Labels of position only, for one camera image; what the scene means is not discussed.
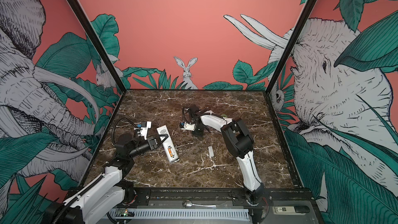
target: brown marble surface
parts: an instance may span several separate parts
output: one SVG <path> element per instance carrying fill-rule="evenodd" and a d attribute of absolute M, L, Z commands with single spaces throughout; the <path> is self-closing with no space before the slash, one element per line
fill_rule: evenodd
<path fill-rule="evenodd" d="M 135 165 L 126 180 L 135 182 L 137 187 L 221 188 L 243 185 L 238 162 L 227 151 L 220 132 L 210 128 L 211 133 L 205 132 L 203 138 L 197 138 L 190 131 L 179 128 L 181 109 L 191 103 L 231 118 L 241 117 L 254 138 L 254 161 L 265 187 L 293 187 L 262 92 L 128 91 L 115 121 L 120 117 L 130 118 L 136 123 L 152 121 L 148 136 L 156 135 L 156 128 L 166 124 L 180 160 L 169 163 L 160 146 L 134 158 Z M 99 175 L 112 158 L 115 151 L 110 138 L 112 127 L 99 147 L 86 184 Z M 124 132 L 133 132 L 133 127 L 120 122 L 116 138 Z M 209 157 L 208 146 L 213 147 L 212 158 Z"/>

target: rabbit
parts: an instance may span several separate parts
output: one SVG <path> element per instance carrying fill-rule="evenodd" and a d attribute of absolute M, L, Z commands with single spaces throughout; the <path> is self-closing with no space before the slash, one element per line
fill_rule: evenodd
<path fill-rule="evenodd" d="M 119 60 L 116 56 L 112 56 L 110 54 L 108 54 L 108 57 L 112 63 Z M 118 67 L 115 67 L 115 65 L 113 65 L 113 67 L 115 68 L 117 75 L 119 77 L 123 77 L 123 72 Z M 96 71 L 97 71 L 96 80 L 98 86 L 102 85 L 104 88 L 116 87 L 115 80 L 112 78 L 111 73 L 109 72 L 107 66 L 102 60 L 101 60 L 101 66 L 97 65 Z"/>
<path fill-rule="evenodd" d="M 192 67 L 192 65 L 195 64 L 195 62 L 197 62 L 198 58 L 196 58 L 196 57 L 192 58 L 188 62 L 187 67 L 185 67 L 185 63 L 180 58 L 175 56 L 174 59 L 176 59 L 178 66 L 180 66 L 184 69 L 184 73 L 182 74 L 182 77 L 183 77 L 182 85 L 187 84 L 185 86 L 185 89 L 198 89 L 197 86 L 195 86 L 195 84 L 191 81 L 192 74 L 191 74 L 191 72 L 189 72 L 189 68 Z"/>

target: metal spoon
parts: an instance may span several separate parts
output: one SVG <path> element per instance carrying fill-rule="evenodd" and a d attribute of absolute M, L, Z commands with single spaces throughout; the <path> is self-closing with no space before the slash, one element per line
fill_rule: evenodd
<path fill-rule="evenodd" d="M 182 206 L 185 208 L 190 208 L 192 206 L 198 206 L 198 207 L 206 207 L 206 208 L 211 208 L 211 209 L 216 209 L 216 205 L 199 205 L 199 204 L 193 204 L 190 200 L 185 200 L 182 202 Z"/>

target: eye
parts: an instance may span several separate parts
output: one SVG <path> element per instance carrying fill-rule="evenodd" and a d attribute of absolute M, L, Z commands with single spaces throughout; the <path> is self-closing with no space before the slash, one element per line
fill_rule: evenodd
<path fill-rule="evenodd" d="M 325 73 L 326 73 L 326 61 L 323 62 L 322 68 L 324 69 L 324 71 L 325 71 Z"/>

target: rabbit head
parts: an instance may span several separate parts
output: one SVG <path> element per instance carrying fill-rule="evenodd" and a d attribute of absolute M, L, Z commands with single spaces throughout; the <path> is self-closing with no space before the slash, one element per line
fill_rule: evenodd
<path fill-rule="evenodd" d="M 182 77 L 184 78 L 191 78 L 192 74 L 189 71 L 189 68 L 192 67 L 193 64 L 195 64 L 195 62 L 197 62 L 198 58 L 194 57 L 192 58 L 189 62 L 188 62 L 188 66 L 185 67 L 185 63 L 178 57 L 174 57 L 174 59 L 176 59 L 176 62 L 178 64 L 178 66 L 182 67 L 184 69 L 184 73 L 182 74 Z"/>

